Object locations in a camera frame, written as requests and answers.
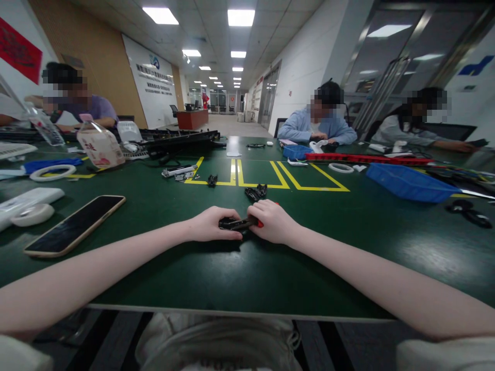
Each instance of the plastic bottle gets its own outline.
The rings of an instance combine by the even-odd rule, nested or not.
[[[36,108],[32,102],[26,102],[25,105],[29,110],[29,120],[43,139],[51,146],[64,146],[65,141],[60,130],[50,121],[48,115],[43,110]]]
[[[90,114],[79,115],[83,124],[77,132],[77,140],[86,151],[93,165],[99,168],[114,167],[125,162],[115,135],[93,121]]]

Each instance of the black hair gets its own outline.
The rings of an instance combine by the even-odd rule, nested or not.
[[[67,86],[82,83],[83,77],[80,71],[68,64],[49,62],[43,71],[43,82]]]
[[[404,119],[410,123],[408,131],[413,129],[426,130],[423,127],[424,117],[413,116],[413,104],[426,104],[428,110],[437,109],[446,100],[446,92],[444,89],[437,87],[429,87],[414,92],[412,97],[407,99],[407,102],[390,112],[388,116],[397,115],[399,119],[399,127],[404,131]]]
[[[344,91],[339,84],[330,79],[317,89],[315,99],[320,100],[324,105],[336,106],[344,101]]]

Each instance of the green workbench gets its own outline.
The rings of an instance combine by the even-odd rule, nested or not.
[[[9,227],[0,233],[0,286],[62,259],[191,218],[213,205],[234,208],[245,216],[251,202],[241,185],[267,183],[268,197],[304,226],[424,273],[495,307],[495,231],[447,213],[444,206],[455,198],[439,205],[402,200],[367,178],[365,172],[335,173],[325,164],[317,164],[317,168],[291,167],[278,146],[246,148],[248,143],[265,141],[230,137],[227,151],[239,150],[242,157],[237,159],[227,157],[223,148],[182,152],[178,158],[182,164],[200,163],[194,179],[186,183],[164,179],[160,168],[147,167],[143,161],[79,181],[1,181],[0,202],[36,187],[62,188],[65,197],[53,203],[56,214],[49,221],[29,228]],[[39,151],[26,155],[26,161],[81,157],[39,147]],[[338,151],[369,150],[366,145],[355,144]],[[480,169],[494,167],[493,155],[442,151],[434,155],[457,165],[471,164],[476,168],[474,162]],[[3,161],[2,168],[20,164]],[[89,160],[78,167],[77,174],[89,174],[86,164],[90,164]],[[219,176],[215,188],[201,184],[210,174]],[[123,195],[127,202],[74,251],[52,260],[33,259],[22,253],[30,241],[104,194]],[[494,206],[477,198],[471,201],[477,210],[495,218]],[[242,243],[177,246],[124,278],[91,305],[350,321],[392,318],[319,263],[252,234],[247,234]]]

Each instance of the reception desk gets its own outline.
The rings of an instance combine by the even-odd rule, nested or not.
[[[180,130],[196,130],[208,123],[208,110],[179,111],[177,123]]]

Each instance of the red banner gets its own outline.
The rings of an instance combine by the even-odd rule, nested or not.
[[[41,50],[0,18],[0,58],[38,85],[42,57]]]

